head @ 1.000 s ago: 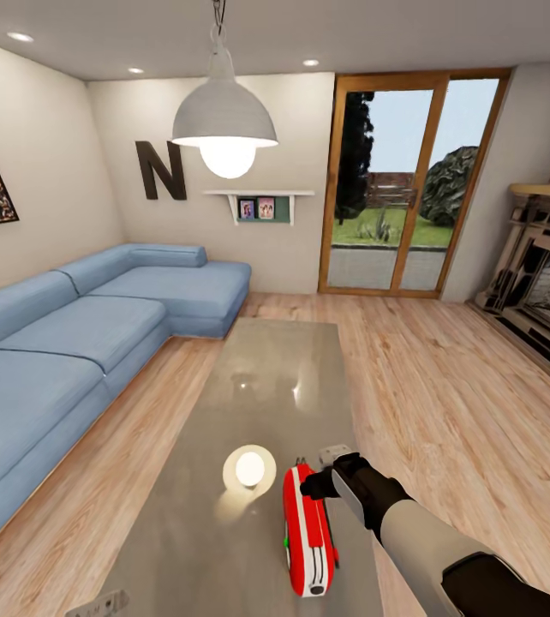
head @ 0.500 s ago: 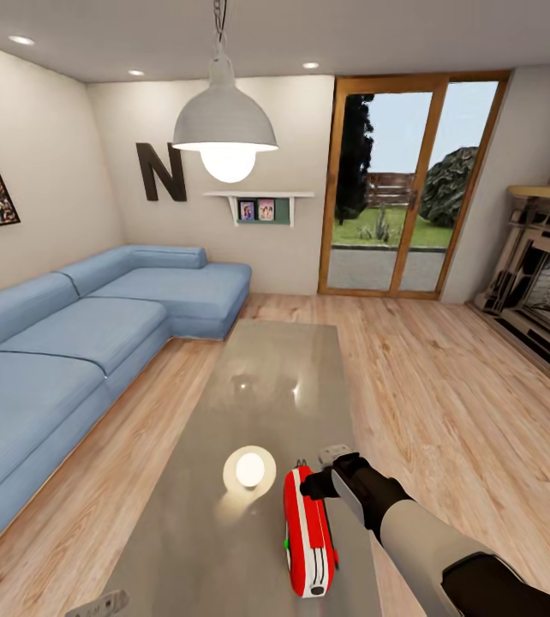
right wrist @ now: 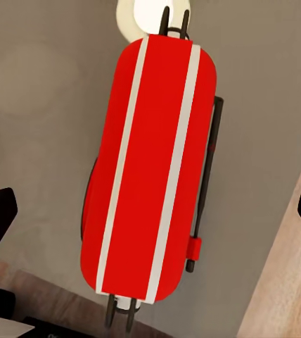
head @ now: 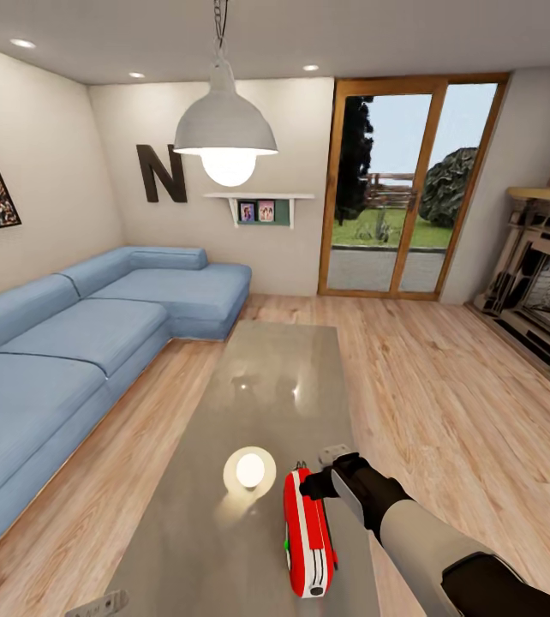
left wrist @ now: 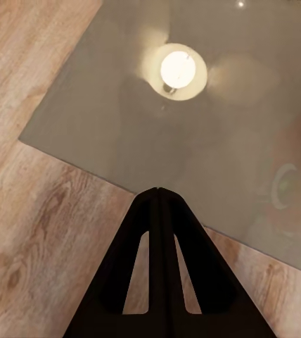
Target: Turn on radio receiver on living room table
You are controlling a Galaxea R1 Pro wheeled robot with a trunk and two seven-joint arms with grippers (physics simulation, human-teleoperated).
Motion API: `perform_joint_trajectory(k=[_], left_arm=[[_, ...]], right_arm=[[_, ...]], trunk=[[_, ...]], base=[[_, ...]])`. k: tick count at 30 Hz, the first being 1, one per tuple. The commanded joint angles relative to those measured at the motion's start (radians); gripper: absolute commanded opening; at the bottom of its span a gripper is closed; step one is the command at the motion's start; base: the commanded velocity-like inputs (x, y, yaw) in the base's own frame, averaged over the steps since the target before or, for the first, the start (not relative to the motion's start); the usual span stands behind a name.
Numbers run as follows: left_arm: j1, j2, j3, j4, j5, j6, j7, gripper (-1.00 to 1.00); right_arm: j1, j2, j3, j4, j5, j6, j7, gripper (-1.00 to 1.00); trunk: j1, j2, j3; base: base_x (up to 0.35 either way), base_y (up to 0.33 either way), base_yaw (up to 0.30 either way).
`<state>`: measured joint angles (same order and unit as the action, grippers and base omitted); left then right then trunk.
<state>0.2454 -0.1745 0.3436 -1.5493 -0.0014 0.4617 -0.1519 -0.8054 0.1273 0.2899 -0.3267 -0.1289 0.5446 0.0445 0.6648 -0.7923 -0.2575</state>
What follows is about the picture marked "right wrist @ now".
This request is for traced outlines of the radio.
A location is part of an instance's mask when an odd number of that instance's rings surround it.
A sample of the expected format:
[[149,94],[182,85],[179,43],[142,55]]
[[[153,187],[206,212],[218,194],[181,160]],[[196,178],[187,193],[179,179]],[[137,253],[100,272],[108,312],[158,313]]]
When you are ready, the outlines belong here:
[[127,332],[142,302],[174,292],[186,259],[194,270],[224,103],[213,60],[186,32],[189,10],[181,29],[169,27],[169,13],[166,6],[157,35],[121,53],[82,209],[83,277],[109,296],[105,328],[120,313]]

